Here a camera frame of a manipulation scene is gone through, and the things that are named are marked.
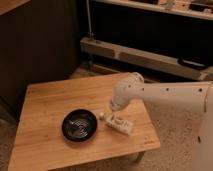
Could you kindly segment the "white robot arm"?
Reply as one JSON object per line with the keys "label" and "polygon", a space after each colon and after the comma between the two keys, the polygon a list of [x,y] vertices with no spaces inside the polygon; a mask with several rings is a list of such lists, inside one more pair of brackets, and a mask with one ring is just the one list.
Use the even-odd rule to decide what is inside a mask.
{"label": "white robot arm", "polygon": [[116,83],[109,106],[112,111],[120,111],[133,99],[201,112],[203,119],[197,135],[192,171],[213,171],[213,81],[145,83],[139,73],[129,73]]}

